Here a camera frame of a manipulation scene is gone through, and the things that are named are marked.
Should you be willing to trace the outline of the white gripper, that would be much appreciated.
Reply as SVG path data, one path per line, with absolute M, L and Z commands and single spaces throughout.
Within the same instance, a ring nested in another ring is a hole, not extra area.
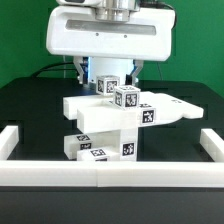
M 174 12 L 142 8 L 125 23 L 100 21 L 87 7 L 59 6 L 49 18 L 46 48 L 55 55 L 74 56 L 81 85 L 88 84 L 88 58 L 135 59 L 126 84 L 136 84 L 143 61 L 165 61 L 171 54 Z

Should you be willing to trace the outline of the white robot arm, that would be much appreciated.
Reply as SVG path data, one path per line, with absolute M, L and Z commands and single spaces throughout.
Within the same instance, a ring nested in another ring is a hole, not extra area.
M 115 75 L 135 81 L 145 61 L 165 61 L 171 54 L 175 10 L 144 0 L 56 0 L 50 14 L 46 48 L 71 56 L 79 82 Z

